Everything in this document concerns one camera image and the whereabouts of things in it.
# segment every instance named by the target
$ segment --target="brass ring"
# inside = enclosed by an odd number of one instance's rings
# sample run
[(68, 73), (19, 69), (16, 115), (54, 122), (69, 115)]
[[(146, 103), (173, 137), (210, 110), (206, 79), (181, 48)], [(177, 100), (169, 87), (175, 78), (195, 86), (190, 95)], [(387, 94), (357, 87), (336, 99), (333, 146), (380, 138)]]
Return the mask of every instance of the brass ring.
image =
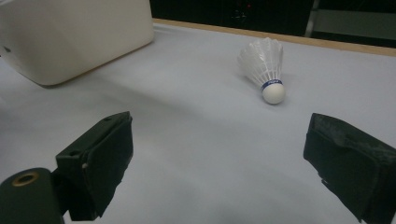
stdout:
[(38, 179), (38, 172), (28, 172), (19, 175), (12, 181), (14, 187), (22, 187), (35, 182)]

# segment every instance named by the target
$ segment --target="shuttlecock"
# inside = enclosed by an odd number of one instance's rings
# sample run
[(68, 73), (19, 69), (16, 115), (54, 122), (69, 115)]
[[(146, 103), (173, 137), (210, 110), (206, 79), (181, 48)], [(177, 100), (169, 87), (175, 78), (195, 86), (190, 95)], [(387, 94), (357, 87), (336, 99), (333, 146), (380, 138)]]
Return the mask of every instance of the shuttlecock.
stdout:
[(280, 80), (282, 57), (282, 45), (268, 37), (249, 43), (238, 56), (245, 76), (262, 88), (264, 100), (272, 105), (285, 98), (285, 88)]

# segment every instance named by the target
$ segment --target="table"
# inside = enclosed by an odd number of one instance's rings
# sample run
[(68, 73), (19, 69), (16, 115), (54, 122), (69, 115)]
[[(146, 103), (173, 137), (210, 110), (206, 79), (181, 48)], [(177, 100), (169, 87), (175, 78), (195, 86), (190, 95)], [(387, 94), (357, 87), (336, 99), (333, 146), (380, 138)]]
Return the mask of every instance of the table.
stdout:
[(95, 223), (358, 223), (303, 159), (305, 134), (316, 112), (396, 147), (394, 49), (276, 35), (287, 96), (268, 105), (236, 62), (268, 34), (155, 22), (148, 46), (52, 88), (0, 60), (1, 180), (54, 170), (93, 124), (129, 110), (134, 157)]

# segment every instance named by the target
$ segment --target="white container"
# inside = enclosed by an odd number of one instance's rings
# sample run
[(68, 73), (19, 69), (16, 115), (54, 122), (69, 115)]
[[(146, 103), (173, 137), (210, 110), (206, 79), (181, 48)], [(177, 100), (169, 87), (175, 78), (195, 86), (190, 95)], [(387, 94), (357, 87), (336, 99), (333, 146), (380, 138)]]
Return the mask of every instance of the white container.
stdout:
[(54, 85), (147, 45), (149, 0), (0, 0), (0, 54)]

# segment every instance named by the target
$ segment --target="shuttlecock feather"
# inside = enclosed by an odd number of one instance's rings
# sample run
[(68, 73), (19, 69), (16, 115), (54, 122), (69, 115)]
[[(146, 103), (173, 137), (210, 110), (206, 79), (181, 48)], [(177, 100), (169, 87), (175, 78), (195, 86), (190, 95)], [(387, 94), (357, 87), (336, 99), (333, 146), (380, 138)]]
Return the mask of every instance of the shuttlecock feather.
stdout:
[(279, 104), (285, 98), (280, 80), (283, 48), (275, 39), (257, 39), (241, 50), (238, 62), (244, 75), (262, 88), (262, 96), (269, 104)]

